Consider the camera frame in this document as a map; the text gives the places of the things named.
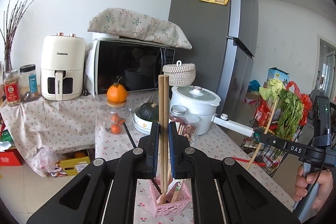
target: blue box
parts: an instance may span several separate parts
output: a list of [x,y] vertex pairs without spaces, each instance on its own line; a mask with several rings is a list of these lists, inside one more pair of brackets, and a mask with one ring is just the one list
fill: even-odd
[[267,81],[269,79],[280,79],[282,83],[286,86],[289,82],[289,73],[284,72],[278,68],[268,69]]

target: spice jar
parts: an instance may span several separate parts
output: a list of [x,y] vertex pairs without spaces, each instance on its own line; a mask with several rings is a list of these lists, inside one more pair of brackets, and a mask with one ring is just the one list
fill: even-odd
[[7,104],[17,106],[21,102],[19,74],[16,69],[5,72],[3,80]]
[[187,109],[181,105],[173,105],[170,110],[169,119],[173,122],[183,122]]
[[187,137],[188,139],[195,133],[197,128],[197,123],[200,121],[199,117],[194,114],[186,114],[184,116],[184,124],[182,129],[182,136]]
[[39,97],[37,91],[36,67],[34,64],[20,67],[22,101],[31,102]]

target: doorway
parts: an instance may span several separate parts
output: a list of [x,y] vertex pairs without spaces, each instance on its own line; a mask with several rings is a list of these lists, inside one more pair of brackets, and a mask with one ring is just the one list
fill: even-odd
[[319,67],[315,88],[322,91],[330,100],[334,99],[336,48],[320,38]]

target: vase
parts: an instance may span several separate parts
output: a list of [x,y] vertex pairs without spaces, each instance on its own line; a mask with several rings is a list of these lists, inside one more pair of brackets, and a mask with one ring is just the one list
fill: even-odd
[[5,78],[5,72],[12,70],[12,62],[11,62],[11,50],[4,51],[4,65],[3,65],[3,74],[2,74],[2,82]]

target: microwave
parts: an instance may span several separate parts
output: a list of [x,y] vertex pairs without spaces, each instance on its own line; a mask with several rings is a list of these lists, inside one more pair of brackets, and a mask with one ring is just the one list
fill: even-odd
[[102,38],[88,43],[84,84],[88,92],[106,94],[119,81],[127,91],[158,87],[162,67],[172,64],[175,49],[130,38]]

